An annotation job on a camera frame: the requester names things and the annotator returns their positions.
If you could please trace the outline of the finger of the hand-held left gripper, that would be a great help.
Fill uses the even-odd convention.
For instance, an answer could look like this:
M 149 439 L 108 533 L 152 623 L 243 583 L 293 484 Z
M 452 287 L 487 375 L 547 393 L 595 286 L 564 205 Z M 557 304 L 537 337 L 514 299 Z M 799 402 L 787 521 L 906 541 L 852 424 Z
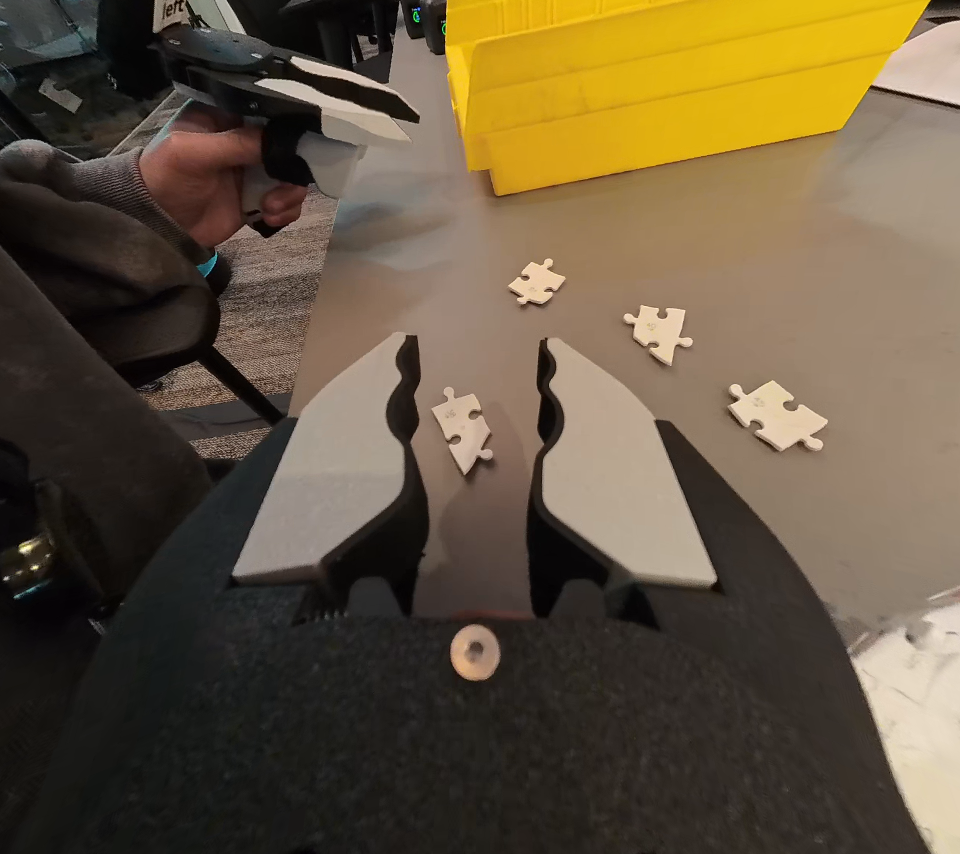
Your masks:
M 264 78 L 255 86 L 302 104 L 319 113 L 320 132 L 349 144 L 409 144 L 407 133 L 387 114 L 316 90 L 289 79 Z
M 312 92 L 384 114 L 394 120 L 418 120 L 420 112 L 393 88 L 352 69 L 293 53 L 280 59 L 281 76 Z

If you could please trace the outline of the person's left hand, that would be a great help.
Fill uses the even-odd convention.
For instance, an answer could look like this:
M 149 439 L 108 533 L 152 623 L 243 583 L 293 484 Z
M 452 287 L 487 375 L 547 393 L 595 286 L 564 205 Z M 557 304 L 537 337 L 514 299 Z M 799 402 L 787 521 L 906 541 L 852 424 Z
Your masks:
M 216 248 L 246 224 L 245 175 L 261 164 L 262 134 L 241 116 L 190 100 L 143 149 L 141 179 L 193 241 Z

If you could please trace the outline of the yellow box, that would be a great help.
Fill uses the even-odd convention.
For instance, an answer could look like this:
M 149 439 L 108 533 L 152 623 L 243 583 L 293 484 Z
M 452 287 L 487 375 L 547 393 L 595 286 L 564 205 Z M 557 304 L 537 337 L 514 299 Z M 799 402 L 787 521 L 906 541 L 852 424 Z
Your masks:
M 447 0 L 465 164 L 508 196 L 843 128 L 930 0 Z

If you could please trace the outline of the person's left forearm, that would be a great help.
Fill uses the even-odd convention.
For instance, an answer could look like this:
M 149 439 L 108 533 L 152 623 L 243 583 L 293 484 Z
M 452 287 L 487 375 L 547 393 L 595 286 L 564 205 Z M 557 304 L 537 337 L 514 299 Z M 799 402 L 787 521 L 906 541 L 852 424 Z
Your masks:
M 2 249 L 68 320 L 211 293 L 210 250 L 154 200 L 142 152 L 81 161 L 41 140 L 2 148 Z

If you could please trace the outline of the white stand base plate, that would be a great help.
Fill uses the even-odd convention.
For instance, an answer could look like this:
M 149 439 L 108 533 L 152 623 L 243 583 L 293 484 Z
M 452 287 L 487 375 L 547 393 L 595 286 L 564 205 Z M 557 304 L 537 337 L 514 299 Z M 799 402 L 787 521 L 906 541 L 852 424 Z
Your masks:
M 959 20 L 947 19 L 904 42 L 871 87 L 912 99 L 959 107 Z

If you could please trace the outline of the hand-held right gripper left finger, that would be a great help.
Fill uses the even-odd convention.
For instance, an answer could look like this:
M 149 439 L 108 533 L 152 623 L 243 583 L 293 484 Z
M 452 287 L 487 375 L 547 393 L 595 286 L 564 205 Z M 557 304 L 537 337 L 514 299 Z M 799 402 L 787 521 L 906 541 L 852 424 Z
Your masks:
M 385 582 L 412 613 L 429 534 L 413 451 L 419 341 L 394 332 L 303 408 L 232 570 L 235 584 L 312 584 L 342 607 Z

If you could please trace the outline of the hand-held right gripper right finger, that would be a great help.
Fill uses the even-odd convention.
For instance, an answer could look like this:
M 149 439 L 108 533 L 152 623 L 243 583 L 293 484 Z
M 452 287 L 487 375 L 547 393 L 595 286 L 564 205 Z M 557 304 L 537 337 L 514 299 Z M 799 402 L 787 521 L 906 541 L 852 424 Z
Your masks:
M 557 336 L 538 345 L 526 546 L 531 607 L 571 582 L 614 614 L 646 586 L 710 591 L 718 575 L 658 420 L 614 375 Z

